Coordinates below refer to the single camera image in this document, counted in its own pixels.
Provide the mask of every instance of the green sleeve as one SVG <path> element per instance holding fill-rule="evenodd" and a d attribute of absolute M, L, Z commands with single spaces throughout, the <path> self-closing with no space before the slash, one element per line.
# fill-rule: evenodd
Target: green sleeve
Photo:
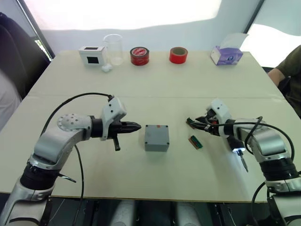
<path fill-rule="evenodd" d="M 301 73 L 301 45 L 295 48 L 277 67 L 285 77 Z"/>

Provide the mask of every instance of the tissue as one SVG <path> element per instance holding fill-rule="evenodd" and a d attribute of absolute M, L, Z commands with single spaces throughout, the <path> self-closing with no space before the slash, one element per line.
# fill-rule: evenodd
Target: tissue
<path fill-rule="evenodd" d="M 211 59 L 216 65 L 236 65 L 243 52 L 239 50 L 247 34 L 228 34 L 219 46 L 215 46 L 211 52 Z"/>

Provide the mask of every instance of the white cube device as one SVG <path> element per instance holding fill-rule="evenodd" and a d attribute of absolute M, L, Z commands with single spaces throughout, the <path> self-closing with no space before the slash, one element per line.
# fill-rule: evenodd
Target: white cube device
<path fill-rule="evenodd" d="M 106 64 L 105 47 L 103 46 L 83 46 L 79 49 L 79 54 L 85 65 L 102 66 Z"/>

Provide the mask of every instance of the glass beaker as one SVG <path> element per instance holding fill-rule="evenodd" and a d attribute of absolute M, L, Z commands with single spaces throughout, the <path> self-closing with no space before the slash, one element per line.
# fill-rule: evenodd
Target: glass beaker
<path fill-rule="evenodd" d="M 107 48 L 107 57 L 112 65 L 120 65 L 123 62 L 122 36 L 119 34 L 109 34 L 103 38 Z"/>

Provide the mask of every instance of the red tape roll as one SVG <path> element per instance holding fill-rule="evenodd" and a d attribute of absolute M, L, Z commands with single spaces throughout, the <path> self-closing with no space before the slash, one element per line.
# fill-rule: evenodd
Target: red tape roll
<path fill-rule="evenodd" d="M 174 64 L 183 64 L 186 61 L 188 51 L 182 47 L 174 47 L 170 50 L 169 60 Z"/>
<path fill-rule="evenodd" d="M 144 47 L 135 47 L 131 49 L 130 55 L 132 64 L 142 66 L 149 62 L 150 51 Z"/>

